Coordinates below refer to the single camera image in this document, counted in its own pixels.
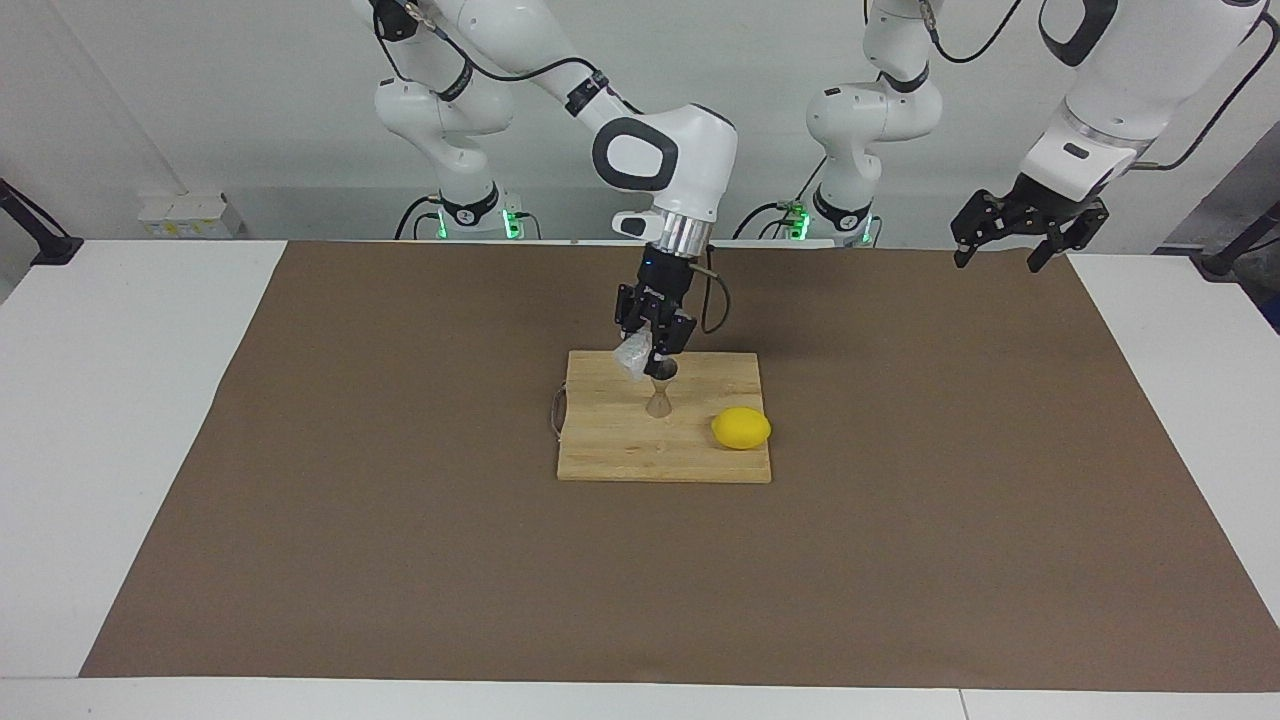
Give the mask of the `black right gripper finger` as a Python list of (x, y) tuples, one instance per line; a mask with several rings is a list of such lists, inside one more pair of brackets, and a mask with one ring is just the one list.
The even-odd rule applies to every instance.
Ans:
[(672, 316), (652, 322), (652, 361), (659, 363), (662, 359), (682, 354), (696, 328), (698, 319), (694, 316)]

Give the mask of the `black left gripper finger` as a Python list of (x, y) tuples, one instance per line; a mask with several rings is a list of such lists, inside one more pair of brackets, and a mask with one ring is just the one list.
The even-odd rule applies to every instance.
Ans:
[(956, 268), (965, 268), (978, 249), (1005, 238), (1004, 206), (1004, 199), (992, 193), (973, 193), (965, 201), (950, 222)]
[(1069, 222), (1036, 219), (1032, 229), (1043, 238), (1027, 259), (1029, 272), (1041, 272), (1057, 255), (1085, 249), (1108, 218), (1110, 210), (1105, 201), (1094, 199)]

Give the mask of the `small clear glass cup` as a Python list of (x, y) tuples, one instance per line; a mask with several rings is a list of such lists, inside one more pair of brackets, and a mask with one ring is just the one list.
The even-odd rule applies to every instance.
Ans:
[(636, 382), (652, 379), (650, 364), (654, 359), (654, 340), (649, 328), (625, 333), (612, 357)]

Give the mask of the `steel double jigger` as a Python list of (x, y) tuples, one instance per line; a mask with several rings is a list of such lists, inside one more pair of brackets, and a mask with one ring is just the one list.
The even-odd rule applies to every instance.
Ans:
[(678, 364), (673, 357), (663, 357), (650, 373), (652, 396), (646, 401), (646, 413), (653, 418), (666, 418), (672, 413), (668, 388), (677, 377)]

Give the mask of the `yellow lemon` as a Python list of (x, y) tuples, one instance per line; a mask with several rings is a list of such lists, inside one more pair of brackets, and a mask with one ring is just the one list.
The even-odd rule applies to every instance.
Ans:
[(751, 450), (772, 436), (768, 416), (754, 407), (727, 407), (710, 420), (714, 439), (724, 448)]

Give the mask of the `black stand leg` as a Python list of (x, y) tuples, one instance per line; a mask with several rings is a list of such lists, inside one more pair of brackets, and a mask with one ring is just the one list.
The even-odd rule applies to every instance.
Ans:
[(1280, 199), (1225, 246), (1197, 252), (1190, 256), (1190, 263), (1207, 281), (1225, 282), (1233, 275), (1239, 259), (1276, 243), (1280, 243)]
[(37, 245), (32, 266), (64, 266), (79, 252), (84, 240), (73, 236), (44, 208), (0, 177), (0, 210), (4, 210)]

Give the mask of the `brown paper table mat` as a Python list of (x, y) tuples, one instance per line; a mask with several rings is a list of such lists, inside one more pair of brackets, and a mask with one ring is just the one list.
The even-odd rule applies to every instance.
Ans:
[(637, 260), (288, 245), (82, 675), (1280, 691), (1065, 259), (723, 249), (772, 482), (562, 482)]

